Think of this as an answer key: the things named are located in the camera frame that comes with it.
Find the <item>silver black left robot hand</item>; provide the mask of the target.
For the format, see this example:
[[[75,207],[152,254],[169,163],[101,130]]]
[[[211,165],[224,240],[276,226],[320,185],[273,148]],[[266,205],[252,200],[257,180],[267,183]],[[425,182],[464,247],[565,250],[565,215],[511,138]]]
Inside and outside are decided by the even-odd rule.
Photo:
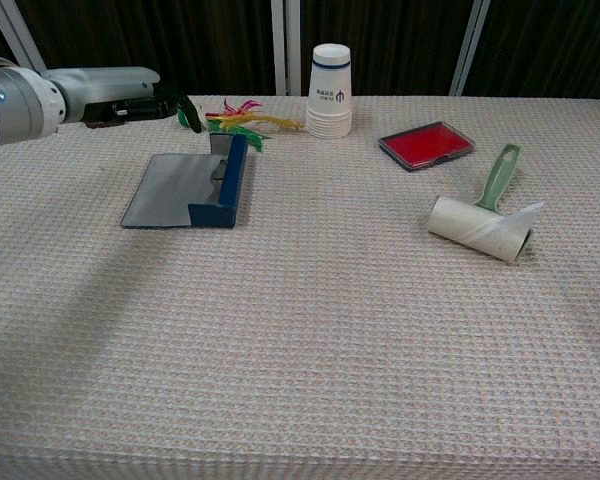
[[[198,111],[178,87],[161,82],[145,67],[89,67],[47,70],[42,77],[57,87],[66,123],[91,128],[168,118],[182,112],[189,128],[202,131]]]

